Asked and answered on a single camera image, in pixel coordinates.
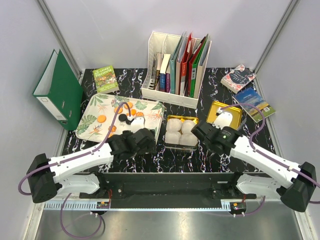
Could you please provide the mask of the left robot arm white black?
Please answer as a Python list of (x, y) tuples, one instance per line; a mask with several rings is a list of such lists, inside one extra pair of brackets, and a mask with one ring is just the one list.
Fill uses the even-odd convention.
[(97, 175), (86, 179), (79, 172), (155, 151), (156, 132), (141, 128), (136, 132), (125, 130), (101, 144), (69, 155), (48, 158), (39, 154), (26, 172), (32, 201), (44, 203), (60, 193), (86, 193), (103, 198), (108, 193), (107, 184)]

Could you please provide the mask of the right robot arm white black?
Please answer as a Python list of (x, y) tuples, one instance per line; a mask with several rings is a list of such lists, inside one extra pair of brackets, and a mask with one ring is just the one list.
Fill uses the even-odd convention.
[(255, 194), (279, 199), (290, 209), (301, 213), (312, 203), (317, 176), (311, 163), (298, 164), (286, 160), (250, 142), (249, 138), (229, 126), (217, 128), (201, 122), (191, 132), (209, 151), (240, 159), (268, 175), (259, 177), (243, 173), (237, 181), (227, 185), (230, 197), (236, 199), (243, 194)]

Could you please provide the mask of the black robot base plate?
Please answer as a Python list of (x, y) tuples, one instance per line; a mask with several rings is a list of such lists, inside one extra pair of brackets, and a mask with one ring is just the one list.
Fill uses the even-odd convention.
[(81, 199), (111, 197), (113, 209), (204, 209), (221, 200), (255, 199), (236, 188), (240, 173), (99, 173), (102, 188)]

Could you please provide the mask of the gold cookie tin base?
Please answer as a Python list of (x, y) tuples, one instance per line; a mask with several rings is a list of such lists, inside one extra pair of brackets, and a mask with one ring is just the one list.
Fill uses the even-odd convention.
[[(167, 117), (167, 122), (169, 119), (171, 118), (175, 118), (175, 119), (180, 119), (181, 122), (183, 123), (185, 120), (191, 120), (191, 121), (194, 121), (196, 123), (196, 125), (199, 123), (199, 119), (197, 117), (193, 117), (193, 116), (180, 116), (180, 115), (168, 115)], [(164, 145), (166, 148), (168, 149), (175, 149), (175, 150), (181, 150), (181, 151), (189, 151), (189, 152), (192, 152), (192, 151), (195, 151), (198, 147), (198, 143), (196, 146), (187, 146), (187, 145), (180, 145), (179, 143), (178, 144), (168, 144), (168, 143), (165, 143), (165, 134), (164, 134)]]

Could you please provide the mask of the black sandwich cookie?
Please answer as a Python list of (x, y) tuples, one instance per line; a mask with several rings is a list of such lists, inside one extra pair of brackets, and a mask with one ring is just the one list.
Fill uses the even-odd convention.
[(118, 116), (118, 120), (119, 120), (120, 122), (125, 122), (125, 121), (127, 121), (127, 120), (128, 120), (127, 115), (126, 115), (126, 114), (120, 114), (120, 115)]

